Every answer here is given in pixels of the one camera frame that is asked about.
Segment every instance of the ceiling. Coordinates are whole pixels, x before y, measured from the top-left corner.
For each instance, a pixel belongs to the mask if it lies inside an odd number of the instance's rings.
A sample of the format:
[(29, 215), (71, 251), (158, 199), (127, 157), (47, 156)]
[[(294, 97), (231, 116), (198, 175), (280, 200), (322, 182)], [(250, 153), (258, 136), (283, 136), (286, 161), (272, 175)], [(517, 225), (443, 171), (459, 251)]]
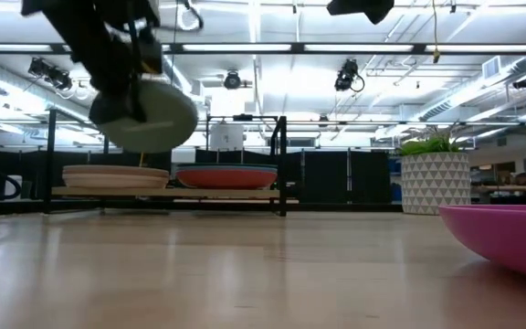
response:
[[(329, 16), (322, 0), (233, 0), (195, 2), (205, 21), (199, 33), (157, 35), (164, 43), (248, 43), (248, 42), (331, 42), (331, 43), (433, 43), (434, 11), (430, 0), (395, 0), (395, 8), (379, 25), (364, 15)], [(437, 39), (443, 43), (526, 43), (526, 0), (456, 0), (457, 12), (450, 13), (453, 1), (436, 0)], [(19, 1), (0, 0), (0, 42), (61, 43), (59, 35), (42, 15), (24, 18), (18, 14)], [(293, 6), (298, 8), (293, 13)], [(161, 2), (163, 24), (173, 24), (177, 9), (172, 1)], [(186, 24), (189, 18), (182, 16)], [(32, 56), (0, 55), (0, 68), (31, 80), (27, 68)], [(43, 56), (70, 71), (77, 81), (88, 79), (80, 65), (68, 56)], [(362, 69), (366, 88), (359, 94), (336, 92), (336, 72), (347, 58)], [(261, 112), (282, 113), (297, 120), (317, 120), (330, 114), (333, 120), (406, 119), (404, 109), (420, 109), (443, 98), (465, 81), (481, 74), (481, 65), (492, 56), (444, 56), (437, 64), (424, 56), (371, 55), (258, 55), (258, 94)], [(254, 61), (244, 55), (175, 55), (174, 65), (188, 80), (201, 81), (202, 96), (216, 95), (212, 88), (229, 69), (243, 80), (253, 80)], [(36, 84), (50, 91), (43, 81)], [(94, 92), (84, 89), (62, 93), (75, 111), (89, 106)], [(450, 109), (450, 121), (466, 120), (472, 113), (490, 110), (526, 90), (496, 86), (460, 107)], [(526, 105), (521, 105), (524, 113)]]

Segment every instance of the white planter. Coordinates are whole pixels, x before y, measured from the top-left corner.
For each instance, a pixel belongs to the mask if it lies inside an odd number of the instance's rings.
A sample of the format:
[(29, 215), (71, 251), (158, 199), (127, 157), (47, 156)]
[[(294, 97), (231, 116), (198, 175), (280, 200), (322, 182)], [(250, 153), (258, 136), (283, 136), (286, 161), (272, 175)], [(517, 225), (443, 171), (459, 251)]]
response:
[(437, 215), (439, 206), (470, 204), (470, 164), (463, 153), (432, 153), (402, 158), (403, 211)]

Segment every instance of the wall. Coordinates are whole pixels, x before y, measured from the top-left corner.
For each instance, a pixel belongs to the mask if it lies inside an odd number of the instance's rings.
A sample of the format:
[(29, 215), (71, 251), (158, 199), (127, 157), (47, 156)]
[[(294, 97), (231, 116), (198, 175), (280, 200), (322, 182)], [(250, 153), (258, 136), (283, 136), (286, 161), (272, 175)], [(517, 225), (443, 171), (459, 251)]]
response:
[(522, 172), (526, 159), (526, 134), (508, 135), (506, 146), (497, 146), (494, 139), (493, 143), (482, 144), (478, 150), (470, 151), (468, 154), (472, 166), (514, 161), (516, 171)]

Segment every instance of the pink bowl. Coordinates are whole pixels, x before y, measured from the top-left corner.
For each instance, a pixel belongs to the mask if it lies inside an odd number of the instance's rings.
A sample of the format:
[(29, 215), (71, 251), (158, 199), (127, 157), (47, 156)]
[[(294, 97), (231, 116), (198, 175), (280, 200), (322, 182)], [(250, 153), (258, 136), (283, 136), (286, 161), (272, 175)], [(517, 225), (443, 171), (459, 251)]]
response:
[(526, 206), (440, 207), (439, 214), (464, 246), (526, 274)]

